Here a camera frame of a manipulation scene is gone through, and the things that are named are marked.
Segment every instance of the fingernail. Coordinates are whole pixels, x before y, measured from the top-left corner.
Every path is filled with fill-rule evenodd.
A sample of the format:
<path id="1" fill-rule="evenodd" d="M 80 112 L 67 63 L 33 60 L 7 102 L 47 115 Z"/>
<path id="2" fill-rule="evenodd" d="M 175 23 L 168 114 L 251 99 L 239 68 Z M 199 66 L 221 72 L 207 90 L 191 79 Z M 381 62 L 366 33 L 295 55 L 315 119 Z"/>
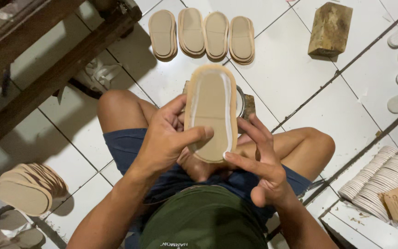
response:
<path id="1" fill-rule="evenodd" d="M 224 156 L 224 159 L 227 160 L 228 158 L 231 157 L 231 153 L 229 153 L 228 151 L 225 151 L 222 156 Z"/>
<path id="2" fill-rule="evenodd" d="M 211 126 L 205 126 L 205 138 L 212 138 L 214 136 L 214 130 Z"/>

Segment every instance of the stack of insoles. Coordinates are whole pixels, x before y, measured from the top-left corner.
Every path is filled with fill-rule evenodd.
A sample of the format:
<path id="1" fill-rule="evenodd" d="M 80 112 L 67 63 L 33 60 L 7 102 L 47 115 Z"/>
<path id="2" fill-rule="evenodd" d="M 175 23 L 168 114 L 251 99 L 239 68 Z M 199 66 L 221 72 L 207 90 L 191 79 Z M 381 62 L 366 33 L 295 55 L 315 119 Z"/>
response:
<path id="1" fill-rule="evenodd" d="M 195 57 L 205 51 L 202 15 L 195 8 L 186 8 L 178 16 L 179 46 L 182 52 Z"/>
<path id="2" fill-rule="evenodd" d="M 178 24 L 179 45 L 187 56 L 197 58 L 206 51 L 210 60 L 220 61 L 229 49 L 233 60 L 240 65 L 254 60 L 254 28 L 246 17 L 236 16 L 230 25 L 223 13 L 212 12 L 202 21 L 197 9 L 186 8 L 180 11 Z M 160 10 L 150 17 L 150 38 L 157 59 L 165 61 L 174 57 L 177 46 L 175 26 L 174 15 L 167 10 Z"/>
<path id="3" fill-rule="evenodd" d="M 16 210 L 0 214 L 0 248 L 39 248 L 44 235 Z"/>
<path id="4" fill-rule="evenodd" d="M 188 146 L 196 158 L 207 163 L 223 163 L 223 154 L 234 151 L 237 142 L 236 81 L 221 65 L 197 68 L 187 89 L 185 128 L 211 126 L 214 136 Z"/>
<path id="5" fill-rule="evenodd" d="M 229 33 L 229 53 L 240 65 L 248 65 L 254 60 L 254 28 L 250 19 L 236 16 L 231 20 Z"/>
<path id="6" fill-rule="evenodd" d="M 168 10 L 159 10 L 149 20 L 153 54 L 159 60 L 169 59 L 177 52 L 176 20 Z"/>
<path id="7" fill-rule="evenodd" d="M 203 36 L 207 55 L 212 59 L 223 59 L 228 51 L 228 28 L 227 17 L 216 11 L 205 17 L 203 21 Z"/>
<path id="8" fill-rule="evenodd" d="M 67 192 L 67 184 L 44 164 L 19 164 L 0 177 L 0 200 L 30 216 L 47 212 L 52 198 Z"/>

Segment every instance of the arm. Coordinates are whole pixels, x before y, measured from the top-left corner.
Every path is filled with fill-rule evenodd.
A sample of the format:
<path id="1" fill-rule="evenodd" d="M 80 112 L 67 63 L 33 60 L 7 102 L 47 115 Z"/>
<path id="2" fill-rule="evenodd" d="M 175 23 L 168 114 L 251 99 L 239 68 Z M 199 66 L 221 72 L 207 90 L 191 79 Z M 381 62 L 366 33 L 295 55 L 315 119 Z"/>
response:
<path id="1" fill-rule="evenodd" d="M 186 95 L 180 95 L 154 114 L 136 159 L 110 193 L 81 221 L 68 249 L 117 249 L 159 175 L 174 165 L 187 145 L 213 137 L 211 127 L 183 131 L 178 115 L 186 100 Z"/>
<path id="2" fill-rule="evenodd" d="M 273 135 L 256 117 L 250 123 L 237 118 L 237 125 L 256 143 L 256 160 L 236 153 L 225 153 L 225 159 L 260 177 L 251 191 L 251 200 L 258 207 L 272 205 L 276 208 L 284 237 L 292 249 L 337 248 L 307 209 L 302 206 L 287 182 L 287 176 L 273 148 Z"/>

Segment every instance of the green t-shirt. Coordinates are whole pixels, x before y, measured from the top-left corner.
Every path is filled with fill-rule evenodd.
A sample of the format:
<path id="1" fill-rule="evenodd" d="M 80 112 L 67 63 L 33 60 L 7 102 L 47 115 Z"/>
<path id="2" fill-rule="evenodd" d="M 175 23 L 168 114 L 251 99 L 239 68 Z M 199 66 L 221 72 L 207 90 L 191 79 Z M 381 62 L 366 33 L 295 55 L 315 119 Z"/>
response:
<path id="1" fill-rule="evenodd" d="M 227 189 L 203 186 L 172 196 L 149 219 L 142 249 L 267 248 L 249 207 Z"/>

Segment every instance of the navy shorts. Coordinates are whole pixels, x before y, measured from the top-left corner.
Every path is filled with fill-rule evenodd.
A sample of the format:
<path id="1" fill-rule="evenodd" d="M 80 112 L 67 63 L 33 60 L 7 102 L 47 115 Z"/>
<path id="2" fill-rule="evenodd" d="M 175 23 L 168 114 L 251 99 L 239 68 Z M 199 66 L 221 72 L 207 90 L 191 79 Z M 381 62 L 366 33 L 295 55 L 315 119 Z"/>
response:
<path id="1" fill-rule="evenodd" d="M 125 174 L 138 155 L 146 132 L 147 128 L 137 128 L 104 134 L 105 143 L 122 175 Z M 285 165 L 282 166 L 287 174 L 287 182 L 293 188 L 294 193 L 296 195 L 303 193 L 311 184 L 311 181 Z M 161 203 L 181 190 L 194 185 L 219 185 L 245 200 L 257 217 L 261 227 L 266 229 L 267 220 L 276 211 L 274 207 L 257 207 L 251 201 L 251 190 L 258 183 L 259 177 L 245 170 L 235 170 L 226 179 L 221 178 L 219 175 L 212 175 L 207 181 L 197 183 L 187 175 L 179 164 L 175 163 L 170 170 L 159 176 L 154 186 L 147 193 L 144 204 Z"/>

